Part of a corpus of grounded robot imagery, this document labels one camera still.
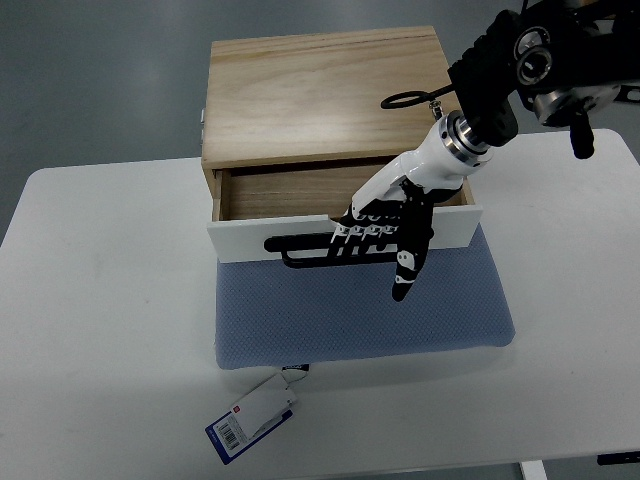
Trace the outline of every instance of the blue mat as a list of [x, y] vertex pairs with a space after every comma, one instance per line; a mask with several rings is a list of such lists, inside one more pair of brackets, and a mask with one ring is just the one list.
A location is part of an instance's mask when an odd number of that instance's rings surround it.
[[515, 330], [480, 226], [467, 248], [432, 250], [404, 301], [395, 264], [294, 270], [218, 264], [223, 369], [508, 345]]

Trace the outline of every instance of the wood grain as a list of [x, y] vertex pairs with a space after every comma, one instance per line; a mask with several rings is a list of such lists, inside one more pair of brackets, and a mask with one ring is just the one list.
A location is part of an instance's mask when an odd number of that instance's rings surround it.
[[[434, 120], [385, 97], [449, 83], [432, 27], [215, 42], [203, 167], [234, 168], [397, 155]], [[459, 108], [454, 94], [446, 111]]]

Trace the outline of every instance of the gray floor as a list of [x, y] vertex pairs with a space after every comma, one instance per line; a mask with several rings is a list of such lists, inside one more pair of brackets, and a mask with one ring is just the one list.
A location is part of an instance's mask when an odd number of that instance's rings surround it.
[[[520, 2], [2, 0], [0, 241], [27, 178], [38, 169], [199, 156], [214, 40], [434, 25], [452, 63], [504, 8], [519, 10]], [[521, 132], [542, 131], [515, 96], [512, 105]], [[611, 106], [592, 125], [619, 132], [640, 158], [634, 126], [640, 110], [634, 108]], [[640, 479], [636, 466], [598, 467], [595, 458], [546, 465], [551, 480]], [[520, 474], [515, 465], [501, 465], [381, 478]]]

